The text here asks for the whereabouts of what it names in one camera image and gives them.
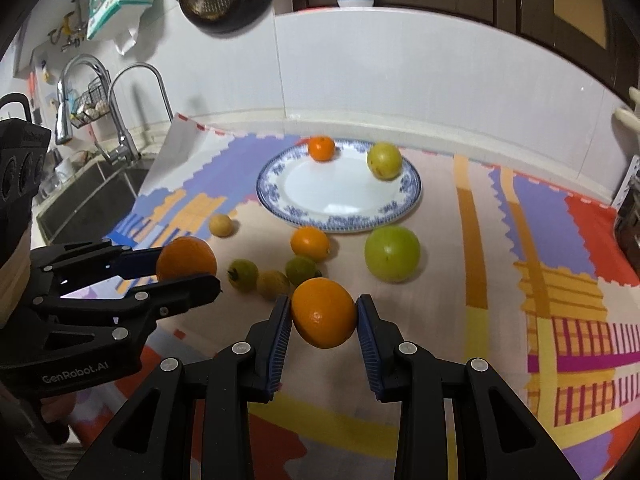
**orange fruit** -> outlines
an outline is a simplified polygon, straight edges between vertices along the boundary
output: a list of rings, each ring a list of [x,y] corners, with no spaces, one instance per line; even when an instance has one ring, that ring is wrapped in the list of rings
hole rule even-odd
[[[358,322],[349,293],[327,278],[311,278],[298,286],[291,297],[291,317],[302,339],[316,348],[340,346]]]
[[[291,235],[291,250],[297,256],[306,256],[315,262],[322,262],[329,256],[329,237],[317,227],[299,227]]]
[[[215,276],[217,271],[216,256],[209,244],[193,236],[180,236],[169,242],[156,262],[159,282],[203,272]]]
[[[311,137],[308,141],[309,155],[318,162],[334,158],[335,142],[330,137]]]

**sink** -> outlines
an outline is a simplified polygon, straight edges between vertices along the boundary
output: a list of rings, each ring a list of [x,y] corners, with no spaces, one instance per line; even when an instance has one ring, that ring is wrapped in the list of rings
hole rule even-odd
[[[153,160],[98,161],[80,174],[36,221],[47,244],[100,240],[131,210]]]

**plate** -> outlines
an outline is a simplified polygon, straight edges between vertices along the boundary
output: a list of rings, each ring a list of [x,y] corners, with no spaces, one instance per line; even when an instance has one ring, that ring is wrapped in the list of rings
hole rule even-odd
[[[294,225],[357,233],[394,222],[417,204],[422,184],[408,160],[402,158],[395,180],[383,182],[367,166],[372,142],[334,140],[336,155],[329,162],[314,161],[306,144],[273,157],[256,184],[262,205]]]

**hanging tissue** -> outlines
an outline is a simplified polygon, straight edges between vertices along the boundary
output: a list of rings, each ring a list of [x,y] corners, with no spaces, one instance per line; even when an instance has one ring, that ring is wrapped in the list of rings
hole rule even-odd
[[[140,16],[154,0],[90,0],[87,39],[113,40],[125,54],[138,40]]]

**tissue package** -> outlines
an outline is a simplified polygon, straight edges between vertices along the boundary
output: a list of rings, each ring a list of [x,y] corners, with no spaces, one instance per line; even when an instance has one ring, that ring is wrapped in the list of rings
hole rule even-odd
[[[138,34],[140,16],[154,0],[90,0],[87,38],[117,40],[119,36],[133,39]]]

